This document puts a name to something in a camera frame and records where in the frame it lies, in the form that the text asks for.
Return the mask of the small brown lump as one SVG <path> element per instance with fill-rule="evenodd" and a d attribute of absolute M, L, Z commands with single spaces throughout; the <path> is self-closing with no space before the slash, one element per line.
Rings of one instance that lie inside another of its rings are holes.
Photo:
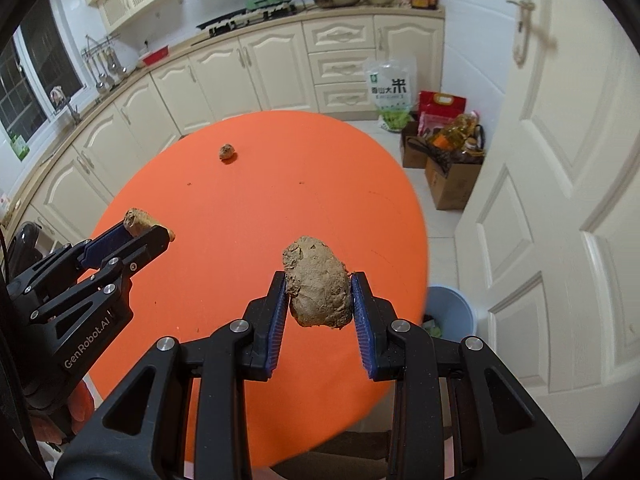
<path fill-rule="evenodd" d="M 218 151 L 218 157 L 222 162 L 230 160 L 235 155 L 235 148 L 230 144 L 224 144 Z"/>
<path fill-rule="evenodd" d="M 167 231 L 168 238 L 171 242 L 176 239 L 176 234 L 173 230 L 164 226 L 148 212 L 139 208 L 128 209 L 124 215 L 124 220 L 122 220 L 122 225 L 133 237 L 143 234 L 145 231 L 154 228 L 154 226 L 160 226 Z"/>

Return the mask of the large brown lump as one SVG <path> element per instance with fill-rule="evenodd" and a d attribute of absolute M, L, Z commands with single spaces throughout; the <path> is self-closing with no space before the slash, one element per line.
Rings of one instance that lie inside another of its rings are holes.
<path fill-rule="evenodd" d="M 303 235 L 282 252 L 285 290 L 302 327 L 341 330 L 352 322 L 352 286 L 346 266 L 318 238 Z"/>

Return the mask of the blue trash bin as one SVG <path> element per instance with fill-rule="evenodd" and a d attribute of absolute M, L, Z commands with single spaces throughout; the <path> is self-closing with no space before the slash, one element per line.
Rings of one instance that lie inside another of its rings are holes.
<path fill-rule="evenodd" d="M 460 342 L 476 334 L 475 314 L 457 289 L 432 285 L 427 289 L 422 327 L 432 337 Z"/>

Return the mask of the kitchen faucet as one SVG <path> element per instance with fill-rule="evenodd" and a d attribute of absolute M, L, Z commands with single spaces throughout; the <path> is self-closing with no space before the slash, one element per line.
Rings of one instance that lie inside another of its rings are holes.
<path fill-rule="evenodd" d="M 78 112 L 78 109 L 73 106 L 72 102 L 70 102 L 70 97 L 66 96 L 61 86 L 54 86 L 51 89 L 51 91 L 49 92 L 49 99 L 57 112 L 60 112 L 61 110 L 67 110 L 70 113 L 73 124 L 75 126 L 80 124 L 81 116 Z"/>

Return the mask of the round orange table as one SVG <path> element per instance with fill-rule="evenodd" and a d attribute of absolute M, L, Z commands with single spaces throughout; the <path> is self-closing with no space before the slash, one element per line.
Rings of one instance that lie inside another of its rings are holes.
<path fill-rule="evenodd" d="M 235 148 L 222 162 L 219 149 Z M 427 236 L 398 160 L 356 127 L 308 112 L 261 112 L 216 122 L 166 148 L 114 197 L 104 231 L 140 208 L 176 234 L 134 277 L 134 317 L 91 370 L 110 393 L 158 338 L 203 338 L 264 296 L 282 252 L 303 235 L 325 242 L 402 318 L 423 312 Z M 352 326 L 285 323 L 268 382 L 245 387 L 250 461 L 271 466 L 366 417 L 386 395 L 363 369 Z"/>

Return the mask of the green bottle on sill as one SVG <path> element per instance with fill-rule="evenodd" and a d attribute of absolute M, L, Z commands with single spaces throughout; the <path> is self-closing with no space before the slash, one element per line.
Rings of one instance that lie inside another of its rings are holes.
<path fill-rule="evenodd" d="M 30 151 L 28 143 L 22 136 L 12 136 L 11 148 L 13 153 L 19 160 L 24 160 Z"/>

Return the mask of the cardboard box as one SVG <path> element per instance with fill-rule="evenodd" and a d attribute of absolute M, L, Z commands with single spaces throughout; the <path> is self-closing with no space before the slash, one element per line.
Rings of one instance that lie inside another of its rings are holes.
<path fill-rule="evenodd" d="M 401 166 L 424 171 L 438 210 L 463 210 L 480 175 L 485 154 L 476 148 L 447 152 L 418 136 L 418 124 L 408 122 L 400 132 Z"/>

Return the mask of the small brown lump on table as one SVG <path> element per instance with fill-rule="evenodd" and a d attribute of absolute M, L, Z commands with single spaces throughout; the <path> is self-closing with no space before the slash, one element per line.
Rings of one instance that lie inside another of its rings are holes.
<path fill-rule="evenodd" d="M 235 148 L 230 144 L 224 144 L 218 151 L 218 157 L 222 162 L 230 160 L 235 155 Z"/>

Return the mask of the window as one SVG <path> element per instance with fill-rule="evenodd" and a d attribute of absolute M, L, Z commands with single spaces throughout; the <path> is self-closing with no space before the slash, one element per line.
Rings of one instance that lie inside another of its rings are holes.
<path fill-rule="evenodd" d="M 1 51 L 1 127 L 9 139 L 32 142 L 60 116 L 51 100 L 60 88 L 73 98 L 85 90 L 63 42 L 51 0 L 37 0 Z"/>

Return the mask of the hanging utensil rack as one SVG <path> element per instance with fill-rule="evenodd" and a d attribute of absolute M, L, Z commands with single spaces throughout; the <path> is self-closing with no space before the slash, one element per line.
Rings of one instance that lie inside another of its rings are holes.
<path fill-rule="evenodd" d="M 101 40 L 86 35 L 86 45 L 80 51 L 100 99 L 118 88 L 131 75 L 130 70 L 120 62 L 115 50 L 115 40 L 118 38 L 119 34 L 109 34 Z"/>

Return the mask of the white door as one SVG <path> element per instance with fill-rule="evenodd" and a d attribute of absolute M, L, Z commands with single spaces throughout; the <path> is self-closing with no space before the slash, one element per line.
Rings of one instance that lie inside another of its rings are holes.
<path fill-rule="evenodd" d="M 456 231 L 477 331 L 574 454 L 639 402 L 639 55 L 602 0 L 534 0 Z"/>

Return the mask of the red basin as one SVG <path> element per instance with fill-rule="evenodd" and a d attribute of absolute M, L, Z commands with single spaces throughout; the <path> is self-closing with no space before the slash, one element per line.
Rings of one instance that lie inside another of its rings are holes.
<path fill-rule="evenodd" d="M 169 54 L 169 47 L 161 47 L 153 52 L 147 53 L 142 56 L 141 61 L 144 66 L 152 66 L 157 62 L 160 62 L 163 58 L 167 58 Z"/>

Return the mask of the red gift box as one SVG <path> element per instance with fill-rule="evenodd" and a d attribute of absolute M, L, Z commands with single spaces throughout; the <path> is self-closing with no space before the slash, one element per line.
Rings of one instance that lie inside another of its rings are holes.
<path fill-rule="evenodd" d="M 459 115 L 463 114 L 466 99 L 463 96 L 421 91 L 418 104 L 418 133 L 420 136 L 430 136 L 443 126 L 451 124 Z"/>

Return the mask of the white rice bag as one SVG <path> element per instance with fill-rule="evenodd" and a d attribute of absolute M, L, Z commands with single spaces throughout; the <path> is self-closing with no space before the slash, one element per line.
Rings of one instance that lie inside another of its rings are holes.
<path fill-rule="evenodd" d="M 363 63 L 369 101 L 382 120 L 383 127 L 401 132 L 412 121 L 418 105 L 418 66 L 413 56 L 374 60 Z"/>

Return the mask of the gas stove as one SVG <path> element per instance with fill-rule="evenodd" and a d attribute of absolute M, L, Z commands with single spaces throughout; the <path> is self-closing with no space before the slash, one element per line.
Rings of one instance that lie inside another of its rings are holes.
<path fill-rule="evenodd" d="M 294 3 L 286 2 L 277 6 L 267 6 L 256 10 L 239 10 L 228 14 L 212 18 L 209 21 L 198 24 L 196 28 L 202 32 L 207 32 L 210 38 L 218 37 L 228 32 L 247 28 L 263 22 L 273 21 L 277 18 L 288 18 L 296 15 L 298 7 Z"/>

